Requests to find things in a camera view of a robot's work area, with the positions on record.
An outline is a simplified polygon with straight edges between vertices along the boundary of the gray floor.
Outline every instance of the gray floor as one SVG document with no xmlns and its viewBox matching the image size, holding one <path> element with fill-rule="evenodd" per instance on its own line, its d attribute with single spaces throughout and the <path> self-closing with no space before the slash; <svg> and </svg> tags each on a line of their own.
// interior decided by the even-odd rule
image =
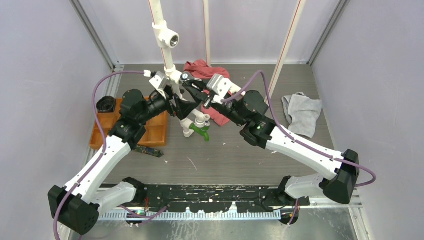
<svg viewBox="0 0 424 240">
<path fill-rule="evenodd" d="M 270 79 L 275 66 L 232 64 L 221 67 L 228 70 L 231 81 L 242 87 L 257 70 L 263 70 Z M 177 66 L 180 71 L 182 68 L 182 65 Z M 163 72 L 163 65 L 125 66 L 125 70 L 144 69 Z M 139 89 L 145 96 L 154 90 L 147 78 L 125 74 L 122 76 L 117 97 L 122 97 L 130 89 Z M 265 95 L 260 78 L 253 82 L 250 89 Z M 308 65 L 284 65 L 273 93 L 272 104 L 281 124 L 286 127 L 288 123 L 281 97 L 297 92 L 303 92 L 312 99 L 319 98 L 312 69 Z M 209 129 L 210 141 L 204 142 L 196 134 L 185 138 L 178 119 L 170 117 L 167 145 L 158 147 L 165 155 L 156 158 L 131 152 L 113 169 L 105 182 L 118 183 L 126 177 L 133 177 L 146 184 L 278 185 L 284 176 L 299 177 L 315 173 L 283 154 L 272 154 L 269 150 L 250 146 L 240 136 L 240 130 L 240 127 L 231 122 L 220 127 L 212 121 Z M 311 140 L 326 148 L 333 147 L 323 112 Z"/>
<path fill-rule="evenodd" d="M 76 240 L 73 233 L 69 239 Z M 114 240 L 357 240 L 347 208 L 301 209 L 296 224 L 277 220 L 153 221 L 139 228 L 97 222 L 82 239 Z"/>
</svg>

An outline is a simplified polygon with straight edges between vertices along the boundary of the gray towel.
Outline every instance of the gray towel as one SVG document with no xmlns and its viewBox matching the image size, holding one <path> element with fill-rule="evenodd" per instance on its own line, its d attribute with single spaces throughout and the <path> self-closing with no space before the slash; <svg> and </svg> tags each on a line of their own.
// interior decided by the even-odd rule
<svg viewBox="0 0 424 240">
<path fill-rule="evenodd" d="M 281 98 L 288 130 L 295 134 L 312 138 L 315 134 L 317 119 L 320 117 L 323 102 L 312 100 L 303 92 Z"/>
</svg>

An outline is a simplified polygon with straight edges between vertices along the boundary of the red towel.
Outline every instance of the red towel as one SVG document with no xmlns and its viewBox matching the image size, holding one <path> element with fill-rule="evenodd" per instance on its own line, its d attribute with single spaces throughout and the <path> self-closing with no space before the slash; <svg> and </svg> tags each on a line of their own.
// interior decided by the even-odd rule
<svg viewBox="0 0 424 240">
<path fill-rule="evenodd" d="M 184 65 L 184 71 L 191 73 L 193 77 L 198 79 L 210 79 L 214 74 L 221 74 L 225 78 L 229 79 L 230 74 L 228 71 L 223 67 L 210 67 L 206 64 L 206 62 L 203 59 L 198 59 L 194 62 L 186 62 Z M 224 124 L 228 123 L 230 120 L 226 118 L 225 116 L 221 115 L 219 112 L 217 112 L 215 109 L 210 107 L 209 109 L 204 108 L 201 106 L 201 111 L 204 114 L 209 114 L 210 118 L 215 121 L 216 124 L 219 126 L 223 126 Z"/>
<path fill-rule="evenodd" d="M 193 77 L 198 79 L 210 79 L 214 74 L 221 74 L 227 79 L 230 78 L 230 74 L 225 68 L 220 66 L 210 67 L 203 59 L 198 59 L 194 62 L 186 62 L 184 71 L 191 73 Z"/>
</svg>

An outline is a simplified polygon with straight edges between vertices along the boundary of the green valve handle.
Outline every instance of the green valve handle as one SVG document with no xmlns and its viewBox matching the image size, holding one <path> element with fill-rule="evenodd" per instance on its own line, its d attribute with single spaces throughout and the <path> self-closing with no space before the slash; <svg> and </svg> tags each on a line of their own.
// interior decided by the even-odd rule
<svg viewBox="0 0 424 240">
<path fill-rule="evenodd" d="M 209 126 L 204 126 L 204 127 L 202 127 L 202 128 L 199 128 L 199 127 L 197 127 L 194 123 L 192 123 L 191 125 L 190 125 L 190 129 L 192 129 L 192 130 L 194 130 L 197 134 L 199 134 L 200 136 L 203 136 L 204 137 L 204 140 L 206 141 L 206 142 L 209 142 L 209 134 L 208 134 L 208 129 L 209 129 Z"/>
</svg>

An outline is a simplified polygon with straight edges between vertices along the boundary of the orange tray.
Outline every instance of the orange tray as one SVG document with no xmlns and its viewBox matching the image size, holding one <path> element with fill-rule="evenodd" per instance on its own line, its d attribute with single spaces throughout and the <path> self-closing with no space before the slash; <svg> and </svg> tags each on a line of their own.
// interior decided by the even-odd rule
<svg viewBox="0 0 424 240">
<path fill-rule="evenodd" d="M 115 112 L 97 113 L 101 128 L 105 134 L 108 134 L 108 132 L 120 118 L 121 115 L 119 111 L 121 109 L 121 102 L 122 98 L 116 99 Z M 138 142 L 138 145 L 146 147 L 165 146 L 167 144 L 168 113 L 162 112 L 161 114 L 147 121 L 145 128 L 146 132 Z M 91 133 L 90 148 L 99 150 L 102 145 L 102 135 L 100 134 L 100 130 L 96 122 L 94 122 L 93 131 Z"/>
</svg>

